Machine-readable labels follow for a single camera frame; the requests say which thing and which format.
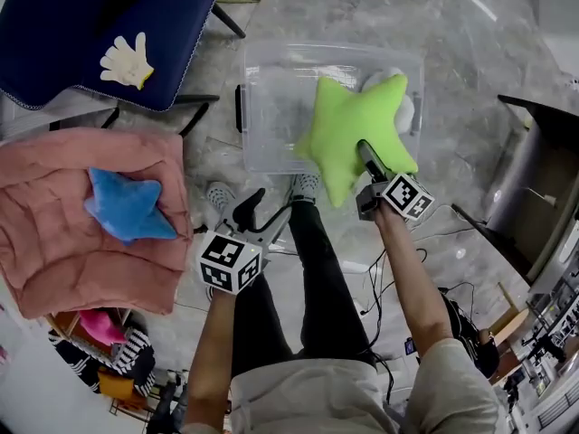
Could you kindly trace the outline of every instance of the shirt sleeve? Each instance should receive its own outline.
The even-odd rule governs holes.
[[[206,424],[191,423],[185,424],[181,428],[181,434],[222,434],[216,428],[212,428]]]
[[[406,417],[424,433],[506,431],[495,392],[456,339],[436,343],[422,359]]]

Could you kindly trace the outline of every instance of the blue star pillow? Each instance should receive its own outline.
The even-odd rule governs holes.
[[[175,230],[157,209],[161,184],[155,180],[137,182],[108,170],[89,169],[94,196],[84,208],[103,229],[130,244],[139,238],[174,240]]]

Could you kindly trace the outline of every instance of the clear plastic storage bin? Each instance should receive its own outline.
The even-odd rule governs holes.
[[[262,41],[245,45],[242,62],[243,158],[248,171],[266,174],[316,172],[294,146],[309,130],[320,77],[352,91],[377,71],[399,68],[413,99],[410,132],[400,135],[416,159],[422,127],[422,60],[412,55],[357,44]]]

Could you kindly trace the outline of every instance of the blue chair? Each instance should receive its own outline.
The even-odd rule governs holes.
[[[219,97],[177,92],[209,13],[245,37],[214,1],[6,0],[0,12],[0,90],[26,109],[41,109],[69,87],[154,111],[203,103],[196,122]],[[147,62],[155,68],[143,89],[101,80],[100,58],[114,39],[122,35],[134,46],[140,32],[147,37]]]

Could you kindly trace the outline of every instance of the white plush toy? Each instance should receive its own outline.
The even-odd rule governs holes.
[[[362,91],[368,90],[370,87],[382,82],[383,80],[390,79],[396,74],[403,74],[398,68],[390,68],[384,71],[378,71],[372,74],[362,85]],[[414,104],[408,95],[404,95],[402,98],[402,103],[400,108],[396,111],[396,116],[394,116],[394,126],[398,135],[407,133],[410,130],[410,126],[413,123],[414,116]]]
[[[123,85],[134,85],[143,88],[154,69],[147,63],[145,51],[145,33],[138,33],[135,50],[128,46],[124,37],[115,39],[115,46],[110,47],[100,58],[100,65],[105,70],[100,74],[101,80],[113,80]]]

